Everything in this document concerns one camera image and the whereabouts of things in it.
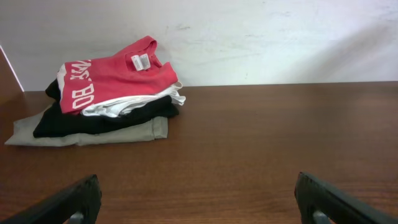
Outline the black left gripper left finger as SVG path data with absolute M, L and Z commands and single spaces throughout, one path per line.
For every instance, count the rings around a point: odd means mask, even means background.
M 95 224 L 101 208 L 101 189 L 92 174 L 39 203 L 5 219 L 3 224 Z

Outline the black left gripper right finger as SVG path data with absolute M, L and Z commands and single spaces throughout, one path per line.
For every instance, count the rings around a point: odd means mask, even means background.
M 304 224 L 397 224 L 396 218 L 307 172 L 299 173 L 294 194 Z

